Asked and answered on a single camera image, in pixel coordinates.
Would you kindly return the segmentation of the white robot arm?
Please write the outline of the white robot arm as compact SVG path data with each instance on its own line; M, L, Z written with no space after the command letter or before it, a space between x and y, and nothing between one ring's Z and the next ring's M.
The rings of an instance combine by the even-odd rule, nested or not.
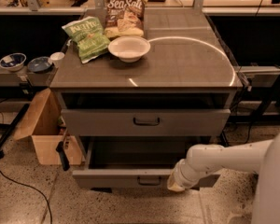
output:
M194 145L174 167L167 180L168 190L181 192L221 169L258 174L273 140L239 146Z

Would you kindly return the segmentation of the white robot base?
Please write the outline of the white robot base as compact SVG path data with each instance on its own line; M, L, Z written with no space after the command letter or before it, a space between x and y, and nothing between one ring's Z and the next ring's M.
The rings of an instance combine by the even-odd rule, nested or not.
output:
M271 142L260 167L251 224L280 224L280 134Z

